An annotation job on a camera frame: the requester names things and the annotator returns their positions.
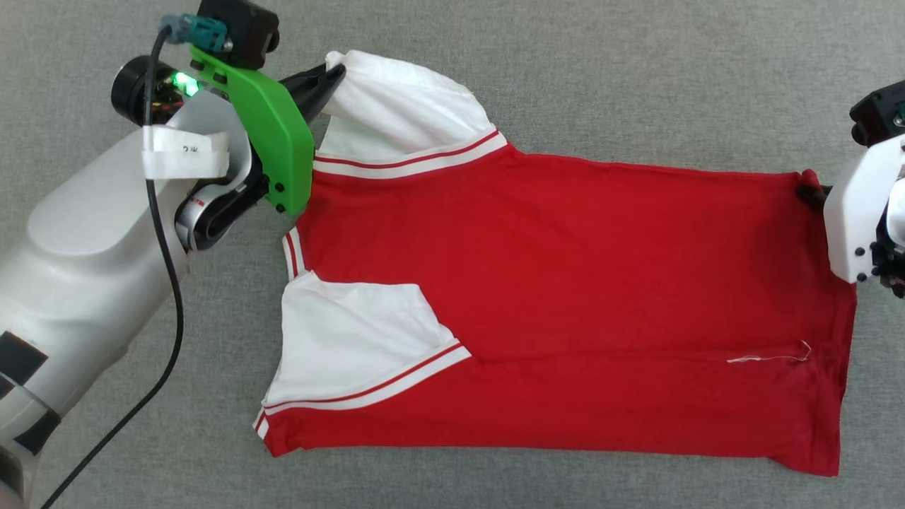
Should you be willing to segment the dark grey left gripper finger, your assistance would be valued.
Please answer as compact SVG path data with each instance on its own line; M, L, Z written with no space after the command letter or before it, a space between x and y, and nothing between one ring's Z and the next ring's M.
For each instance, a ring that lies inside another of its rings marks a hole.
M298 111L300 112L300 115L303 116L304 122L307 125L310 125L310 123L320 115L320 113L324 110L324 107L326 107L327 103L329 103L333 94L331 94L330 97L327 97L325 95L310 95L304 98L297 98Z
M310 95L330 97L339 87L345 75L346 67L343 64L337 64L333 67L321 64L282 78L281 84L284 85L292 98L304 98Z

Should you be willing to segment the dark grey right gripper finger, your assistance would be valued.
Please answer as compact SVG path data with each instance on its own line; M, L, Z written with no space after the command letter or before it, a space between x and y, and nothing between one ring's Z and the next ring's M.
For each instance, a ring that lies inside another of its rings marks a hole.
M823 211L832 186L811 186L800 184L796 187L796 196L814 211Z

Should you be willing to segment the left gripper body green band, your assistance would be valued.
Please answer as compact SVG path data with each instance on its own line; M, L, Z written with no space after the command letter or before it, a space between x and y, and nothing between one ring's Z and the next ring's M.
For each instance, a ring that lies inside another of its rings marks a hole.
M230 170L197 176L189 199L177 208L177 234L188 250L213 247L259 201L297 215L307 206L313 180L310 129L281 81L192 47L194 78L142 55L114 78L111 104L136 125L152 97L155 123L198 133L229 132Z

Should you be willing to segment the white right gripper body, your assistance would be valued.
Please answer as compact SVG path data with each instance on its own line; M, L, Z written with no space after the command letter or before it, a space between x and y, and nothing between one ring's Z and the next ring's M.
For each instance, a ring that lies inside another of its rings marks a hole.
M841 171L824 204L833 273L847 283L877 278L903 297L903 136L863 151Z

